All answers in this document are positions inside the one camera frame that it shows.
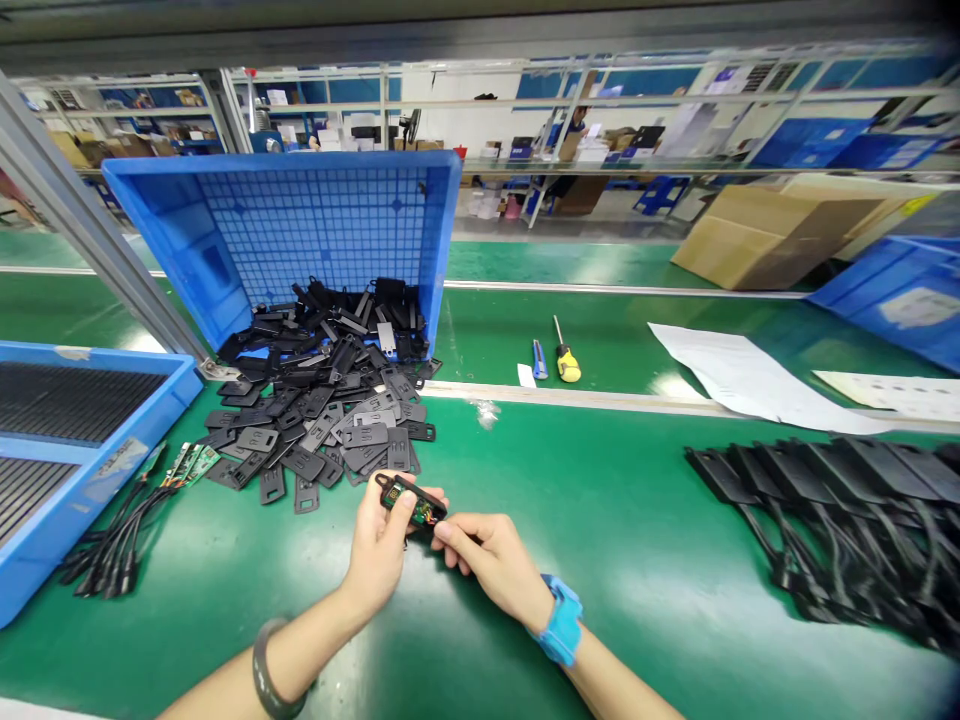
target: pile of black plastic parts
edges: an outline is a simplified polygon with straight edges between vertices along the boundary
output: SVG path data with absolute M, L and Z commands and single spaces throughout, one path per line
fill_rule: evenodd
M 294 511 L 319 506 L 322 485 L 353 484 L 375 470 L 420 472 L 412 441 L 433 442 L 422 389 L 439 360 L 428 349 L 416 287 L 377 278 L 373 290 L 333 291 L 311 278 L 296 300 L 254 308 L 250 327 L 219 356 L 242 376 L 219 390 L 195 445 L 219 458 L 205 477 L 242 490 L 260 477 L 260 501 L 284 497 L 284 468 L 296 478 Z M 250 354 L 260 351 L 258 357 Z
M 804 618 L 886 625 L 960 658 L 960 444 L 791 439 L 686 458 Z

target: dark bracelet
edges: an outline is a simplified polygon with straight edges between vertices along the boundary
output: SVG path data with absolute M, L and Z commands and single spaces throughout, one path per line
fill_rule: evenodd
M 273 720 L 292 720 L 307 702 L 307 693 L 303 694 L 299 700 L 294 703 L 288 703 L 277 694 L 277 689 L 273 686 L 270 679 L 270 673 L 267 671 L 267 641 L 277 630 L 287 624 L 286 620 L 274 619 L 267 621 L 260 632 L 257 633 L 257 641 L 253 644 L 253 685 L 257 689 L 257 697 L 260 698 L 260 704 L 266 710 Z

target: blue plastic crate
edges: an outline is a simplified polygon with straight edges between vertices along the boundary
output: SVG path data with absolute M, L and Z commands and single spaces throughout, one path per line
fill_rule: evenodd
M 930 135 L 861 135 L 843 149 L 830 167 L 906 170 L 934 152 L 945 138 Z
M 103 173 L 219 348 L 312 275 L 420 287 L 432 355 L 463 163 L 452 150 L 108 160 Z
M 784 121 L 754 158 L 764 167 L 827 167 L 870 120 L 793 118 Z
M 74 466 L 56 492 L 0 545 L 2 628 L 16 617 L 203 385 L 195 372 L 196 361 L 187 355 L 0 342 L 0 361 L 167 376 L 100 445 L 0 433 L 0 458 Z
M 960 238 L 884 238 L 807 299 L 960 373 Z

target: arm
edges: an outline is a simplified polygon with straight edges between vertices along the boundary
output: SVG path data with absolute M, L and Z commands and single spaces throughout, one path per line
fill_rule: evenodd
M 506 515 L 457 513 L 434 528 L 434 550 L 447 567 L 475 573 L 484 592 L 534 635 L 553 614 L 553 595 Z M 583 636 L 572 667 L 564 668 L 599 720 L 682 720 L 682 716 L 638 678 L 581 624 Z
M 407 480 L 415 478 L 404 473 Z M 443 500 L 443 490 L 424 488 Z M 380 505 L 380 487 L 367 483 L 357 510 L 350 569 L 339 588 L 270 637 L 266 665 L 287 702 L 303 696 L 337 651 L 386 605 L 400 581 L 404 537 L 416 504 L 405 492 L 391 513 Z M 162 720 L 263 720 L 268 718 L 253 684 L 253 648 L 230 660 L 171 705 Z

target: yellow screwdriver handle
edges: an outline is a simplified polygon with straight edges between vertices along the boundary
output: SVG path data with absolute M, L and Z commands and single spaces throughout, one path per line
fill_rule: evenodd
M 569 350 L 557 359 L 557 369 L 564 382 L 576 382 L 580 379 L 580 363 Z

